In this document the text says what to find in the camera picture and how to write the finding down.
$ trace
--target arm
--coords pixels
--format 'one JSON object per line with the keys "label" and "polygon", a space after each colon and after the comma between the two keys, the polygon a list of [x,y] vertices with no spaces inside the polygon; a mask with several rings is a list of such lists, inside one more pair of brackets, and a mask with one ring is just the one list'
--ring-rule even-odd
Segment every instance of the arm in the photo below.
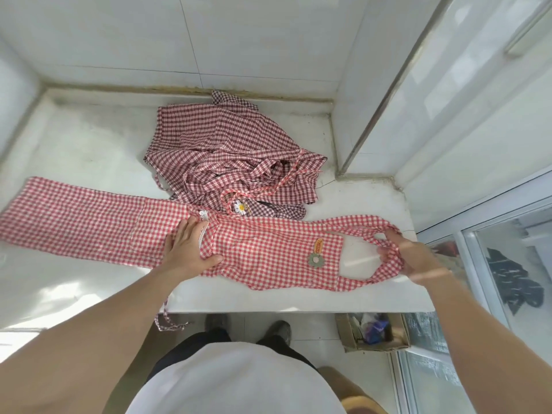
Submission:
{"label": "arm", "polygon": [[218,264],[199,257],[207,222],[192,217],[168,235],[163,263],[143,278],[41,333],[0,364],[2,412],[101,413],[171,291]]}
{"label": "arm", "polygon": [[[485,311],[422,243],[386,232],[437,311],[454,368],[479,414],[552,412],[552,368]],[[386,250],[380,249],[383,260]]]}

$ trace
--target red gingham apron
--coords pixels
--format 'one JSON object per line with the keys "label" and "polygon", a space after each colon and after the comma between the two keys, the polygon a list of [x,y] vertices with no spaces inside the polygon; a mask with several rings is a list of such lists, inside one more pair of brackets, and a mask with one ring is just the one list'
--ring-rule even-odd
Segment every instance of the red gingham apron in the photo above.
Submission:
{"label": "red gingham apron", "polygon": [[239,200],[246,216],[302,219],[326,157],[301,149],[254,104],[214,90],[212,104],[158,109],[144,161],[180,202],[233,214]]}
{"label": "red gingham apron", "polygon": [[[398,249],[374,235],[398,228],[379,216],[350,215],[304,222],[243,218],[176,201],[149,199],[33,177],[0,216],[0,239],[60,256],[153,268],[164,238],[191,215],[207,219],[202,258],[224,260],[203,276],[224,276],[254,290],[303,287],[343,292],[390,279],[402,269]],[[389,247],[390,259],[371,278],[339,275],[343,237]],[[314,257],[320,267],[309,264]]]}

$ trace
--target forearm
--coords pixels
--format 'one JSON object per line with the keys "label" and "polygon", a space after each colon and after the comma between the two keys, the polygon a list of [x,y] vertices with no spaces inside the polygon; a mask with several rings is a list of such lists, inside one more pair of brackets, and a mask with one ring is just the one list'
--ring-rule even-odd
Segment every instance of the forearm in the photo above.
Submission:
{"label": "forearm", "polygon": [[0,388],[3,405],[17,412],[101,412],[178,283],[171,272],[154,269],[41,333],[0,364],[0,377],[9,378]]}
{"label": "forearm", "polygon": [[552,368],[485,311],[452,275],[425,285],[478,414],[552,412]]}

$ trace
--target shoe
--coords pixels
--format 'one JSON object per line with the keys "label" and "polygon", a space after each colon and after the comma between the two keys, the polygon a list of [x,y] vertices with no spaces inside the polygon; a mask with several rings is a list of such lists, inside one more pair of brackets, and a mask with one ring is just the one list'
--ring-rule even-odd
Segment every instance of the shoe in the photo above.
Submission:
{"label": "shoe", "polygon": [[267,330],[263,338],[280,336],[289,346],[292,343],[292,327],[284,320],[273,323]]}
{"label": "shoe", "polygon": [[230,318],[227,313],[208,313],[205,317],[205,331],[211,331],[215,328],[222,328],[228,332],[230,330]]}

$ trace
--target hand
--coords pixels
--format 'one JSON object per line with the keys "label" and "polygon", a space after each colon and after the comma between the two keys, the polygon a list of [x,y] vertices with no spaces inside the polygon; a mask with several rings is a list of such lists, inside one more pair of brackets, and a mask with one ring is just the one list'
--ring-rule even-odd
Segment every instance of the hand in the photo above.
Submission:
{"label": "hand", "polygon": [[[398,247],[401,257],[405,262],[404,274],[414,283],[427,286],[428,282],[433,279],[452,274],[445,266],[439,263],[427,245],[410,241],[391,229],[385,230],[385,237]],[[387,261],[388,248],[378,247],[377,252],[382,262]]]}
{"label": "hand", "polygon": [[170,233],[165,238],[163,263],[159,269],[171,271],[183,281],[195,278],[223,261],[223,257],[218,255],[205,260],[199,256],[199,236],[207,225],[207,221],[198,222],[194,216],[183,219],[178,225],[174,241]]}

